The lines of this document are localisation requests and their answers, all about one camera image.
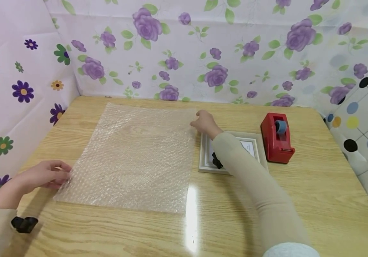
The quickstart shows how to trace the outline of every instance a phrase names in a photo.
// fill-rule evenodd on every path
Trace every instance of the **orange dot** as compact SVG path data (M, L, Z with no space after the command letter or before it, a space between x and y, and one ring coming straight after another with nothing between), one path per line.
M332 121L332 126L333 127L339 127L340 125L341 125L341 118L337 116Z

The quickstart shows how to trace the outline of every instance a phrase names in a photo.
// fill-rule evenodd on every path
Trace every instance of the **bubble wrap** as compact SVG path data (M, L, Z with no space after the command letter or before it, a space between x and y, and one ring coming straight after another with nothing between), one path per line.
M107 104L56 201L182 213L195 145L195 109Z

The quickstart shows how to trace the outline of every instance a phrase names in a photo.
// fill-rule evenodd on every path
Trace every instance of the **wooden table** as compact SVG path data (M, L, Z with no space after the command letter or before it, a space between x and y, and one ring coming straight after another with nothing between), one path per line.
M287 165L268 163L289 193L322 257L368 256L368 196L319 114L309 108L78 97L29 158L74 164L106 103L206 109L224 130L260 133L268 112L287 114L296 152ZM19 206L38 217L30 235L16 234L5 256L257 256L257 216L232 176L198 173L195 146L186 216L54 202L35 190Z

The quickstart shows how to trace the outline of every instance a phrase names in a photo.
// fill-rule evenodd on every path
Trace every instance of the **black dot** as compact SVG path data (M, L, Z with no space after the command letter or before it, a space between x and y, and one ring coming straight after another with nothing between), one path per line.
M354 140L346 140L344 142L344 148L348 152L355 152L356 150L358 150L358 145Z
M360 88L363 89L366 86L368 86L368 77L363 78L362 81L359 82L359 87Z

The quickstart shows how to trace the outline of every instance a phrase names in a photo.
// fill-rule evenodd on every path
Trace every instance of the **black object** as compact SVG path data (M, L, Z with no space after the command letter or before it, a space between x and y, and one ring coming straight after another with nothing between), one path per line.
M221 162L217 159L217 156L215 155L215 152L212 153L212 163L214 163L214 165L218 168L221 169L222 167L224 167Z
M31 233L37 223L38 219L34 217L26 217L23 219L15 216L14 219L11 220L11 225L18 233Z

